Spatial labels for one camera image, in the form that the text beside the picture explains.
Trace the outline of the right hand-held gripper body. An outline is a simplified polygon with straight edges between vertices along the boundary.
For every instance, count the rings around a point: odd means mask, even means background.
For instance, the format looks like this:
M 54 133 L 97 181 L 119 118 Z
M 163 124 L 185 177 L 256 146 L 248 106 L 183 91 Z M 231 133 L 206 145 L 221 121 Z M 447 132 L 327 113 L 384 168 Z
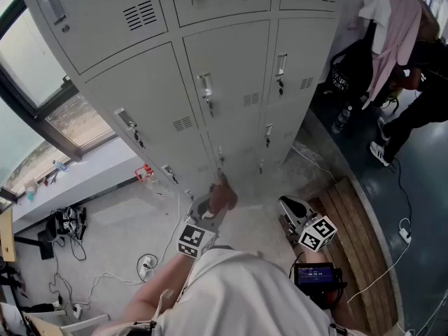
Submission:
M 302 246 L 318 252 L 327 246 L 337 234 L 337 227 L 328 216 L 312 214 L 293 222 L 287 215 L 279 217 L 279 222 L 285 232 L 288 243 L 294 248 Z

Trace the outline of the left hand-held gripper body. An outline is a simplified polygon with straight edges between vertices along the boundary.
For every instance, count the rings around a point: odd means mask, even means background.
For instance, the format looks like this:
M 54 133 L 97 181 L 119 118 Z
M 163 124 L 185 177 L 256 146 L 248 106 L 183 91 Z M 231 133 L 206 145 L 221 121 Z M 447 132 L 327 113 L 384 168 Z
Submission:
M 181 224 L 177 251 L 190 258 L 200 258 L 214 245 L 227 213 L 228 208 L 224 207 L 218 213 L 211 214 L 210 199 L 211 193 L 193 201 Z

